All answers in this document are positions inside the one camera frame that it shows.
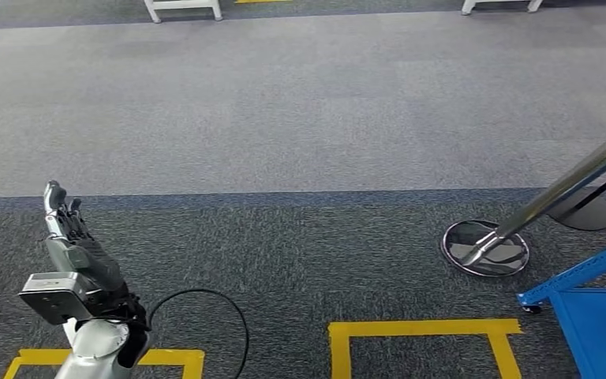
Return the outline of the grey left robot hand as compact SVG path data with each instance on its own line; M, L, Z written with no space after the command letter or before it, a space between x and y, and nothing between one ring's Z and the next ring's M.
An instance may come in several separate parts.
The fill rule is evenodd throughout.
M47 248L55 268L77 272L112 302L129 294L119 264L92 235L80 212L82 200L66 200L67 192L55 180L43 191L44 221L48 230Z

